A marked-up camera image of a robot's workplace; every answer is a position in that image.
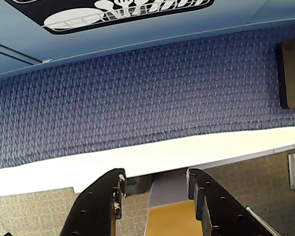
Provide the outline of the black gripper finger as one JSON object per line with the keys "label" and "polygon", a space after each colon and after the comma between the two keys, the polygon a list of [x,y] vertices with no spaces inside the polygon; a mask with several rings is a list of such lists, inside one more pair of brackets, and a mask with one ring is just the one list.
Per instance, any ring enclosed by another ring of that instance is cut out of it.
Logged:
{"label": "black gripper finger", "polygon": [[122,217],[126,194],[124,168],[112,169],[76,198],[60,232],[61,236],[114,236]]}
{"label": "black gripper finger", "polygon": [[219,182],[203,170],[186,171],[188,198],[194,201],[195,218],[204,236],[275,236],[277,231],[244,207]]}

